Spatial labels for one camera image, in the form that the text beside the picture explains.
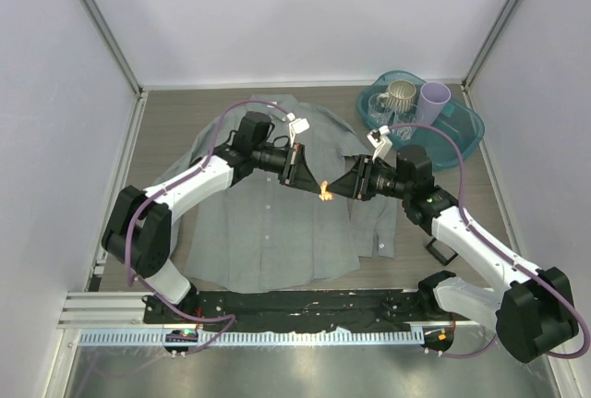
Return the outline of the orange red brooch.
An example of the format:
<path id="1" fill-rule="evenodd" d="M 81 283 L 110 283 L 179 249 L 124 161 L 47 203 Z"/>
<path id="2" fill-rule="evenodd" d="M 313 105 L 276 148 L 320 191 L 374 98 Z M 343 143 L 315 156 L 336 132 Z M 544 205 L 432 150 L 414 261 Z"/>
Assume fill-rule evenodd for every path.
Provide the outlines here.
<path id="1" fill-rule="evenodd" d="M 320 194 L 319 198 L 322 201 L 330 201 L 333 200 L 333 194 L 328 190 L 329 182 L 327 180 L 322 181 L 320 183 Z"/>

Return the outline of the grey button-up shirt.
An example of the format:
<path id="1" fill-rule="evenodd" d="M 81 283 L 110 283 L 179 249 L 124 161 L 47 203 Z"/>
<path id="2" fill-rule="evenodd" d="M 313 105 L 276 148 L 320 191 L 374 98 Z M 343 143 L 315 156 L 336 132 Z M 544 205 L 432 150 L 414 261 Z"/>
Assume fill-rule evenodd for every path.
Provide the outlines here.
<path id="1" fill-rule="evenodd" d="M 307 119 L 310 127 L 297 140 L 320 182 L 341 177 L 346 158 L 368 151 L 352 127 L 328 109 L 288 94 L 259 94 L 201 130 L 161 180 L 186 171 L 212 143 L 237 129 L 248 111 L 272 119 L 273 140 L 287 132 L 286 113 Z M 331 280 L 359 269 L 362 257 L 393 257 L 397 207 L 395 199 L 383 196 L 366 202 L 349 203 L 342 197 L 322 201 L 316 194 L 280 185 L 272 173 L 255 170 L 198 205 L 184 273 L 239 293 Z"/>

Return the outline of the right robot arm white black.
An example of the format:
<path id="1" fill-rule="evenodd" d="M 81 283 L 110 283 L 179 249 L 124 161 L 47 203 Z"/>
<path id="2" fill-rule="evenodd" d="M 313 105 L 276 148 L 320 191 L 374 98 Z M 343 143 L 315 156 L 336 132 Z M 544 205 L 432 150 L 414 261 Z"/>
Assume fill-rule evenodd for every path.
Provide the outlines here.
<path id="1" fill-rule="evenodd" d="M 557 268 L 538 268 L 482 229 L 456 197 L 436 184 L 423 148 L 402 147 L 394 166 L 361 155 L 327 189 L 356 201 L 376 195 L 400 200 L 411 223 L 450 247 L 487 281 L 488 287 L 480 288 L 449 271 L 429 276 L 416 298 L 425 318 L 448 312 L 475 321 L 522 363 L 551 356 L 557 346 L 588 334 L 573 306 L 568 277 Z"/>

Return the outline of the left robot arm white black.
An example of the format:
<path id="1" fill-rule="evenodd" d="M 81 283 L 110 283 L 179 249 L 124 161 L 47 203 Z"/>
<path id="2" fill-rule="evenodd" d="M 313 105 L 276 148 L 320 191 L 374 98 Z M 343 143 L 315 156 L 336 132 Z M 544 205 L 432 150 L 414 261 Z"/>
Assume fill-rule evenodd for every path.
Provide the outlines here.
<path id="1" fill-rule="evenodd" d="M 197 288 L 170 259 L 173 228 L 185 213 L 256 169 L 277 175 L 285 187 L 320 193 L 306 163 L 305 147 L 296 142 L 309 123 L 294 114 L 286 118 L 288 142 L 282 147 L 268 141 L 271 118 L 249 111 L 226 142 L 214 143 L 204 158 L 183 173 L 143 190 L 128 186 L 119 192 L 102 247 L 150 287 L 175 322 L 190 321 L 198 307 Z"/>

